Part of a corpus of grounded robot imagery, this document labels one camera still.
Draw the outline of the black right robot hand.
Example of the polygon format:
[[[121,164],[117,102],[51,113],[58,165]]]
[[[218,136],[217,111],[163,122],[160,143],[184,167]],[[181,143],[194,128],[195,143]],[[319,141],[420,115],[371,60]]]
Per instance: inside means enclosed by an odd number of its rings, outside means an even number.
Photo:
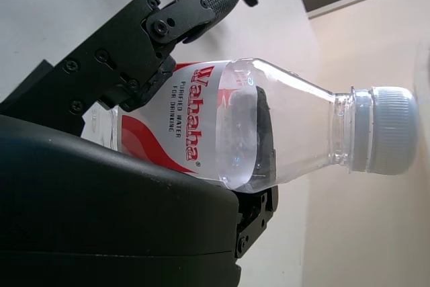
[[[133,110],[171,52],[239,0],[132,0],[1,103],[2,286],[237,286],[278,189],[235,193],[81,138],[94,104]]]

